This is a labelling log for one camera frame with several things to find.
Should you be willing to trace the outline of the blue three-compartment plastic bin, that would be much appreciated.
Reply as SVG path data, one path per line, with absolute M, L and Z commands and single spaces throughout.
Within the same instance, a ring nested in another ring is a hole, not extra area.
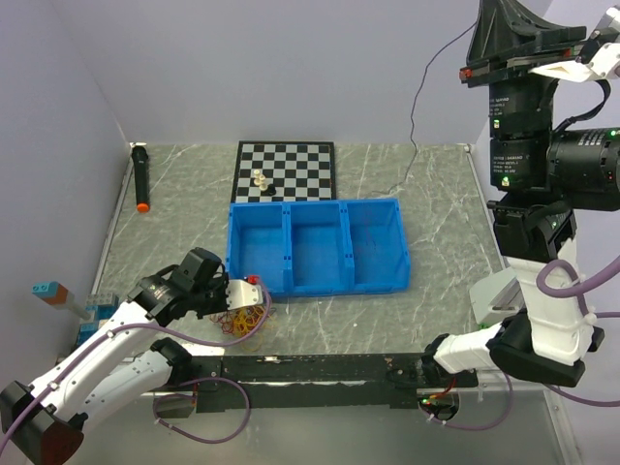
M 234 203 L 226 268 L 274 297 L 383 295 L 410 285 L 396 199 Z

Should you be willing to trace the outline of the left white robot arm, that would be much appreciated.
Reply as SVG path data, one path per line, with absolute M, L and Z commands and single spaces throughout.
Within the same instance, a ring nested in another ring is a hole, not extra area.
M 179 389 L 192 357 L 171 322 L 228 308 L 229 277 L 220 263 L 171 265 L 143 278 L 93 336 L 50 371 L 1 392 L 4 443 L 33 464 L 63 464 L 85 431 L 142 393 Z

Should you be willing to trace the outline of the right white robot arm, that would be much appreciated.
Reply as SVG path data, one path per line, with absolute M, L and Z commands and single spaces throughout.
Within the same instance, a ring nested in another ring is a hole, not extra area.
M 619 131 L 588 129 L 590 109 L 560 123 L 553 99 L 563 81 L 598 84 L 605 97 L 619 75 L 619 10 L 593 31 L 551 23 L 517 1 L 483 1 L 460 80 L 489 92 L 490 201 L 501 255 L 524 305 L 501 323 L 443 334 L 420 362 L 425 380 L 443 386 L 470 370 L 500 370 L 521 381 L 572 388 L 584 356 L 605 333 L 586 294 L 614 277 L 617 263 L 582 279 L 576 264 L 579 210 L 619 208 Z

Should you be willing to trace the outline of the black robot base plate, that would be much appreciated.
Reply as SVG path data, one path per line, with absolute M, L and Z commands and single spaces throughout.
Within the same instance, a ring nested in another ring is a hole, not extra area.
M 188 393 L 198 413 L 387 405 L 415 409 L 433 389 L 475 388 L 473 371 L 432 374 L 421 355 L 195 356 L 157 393 Z

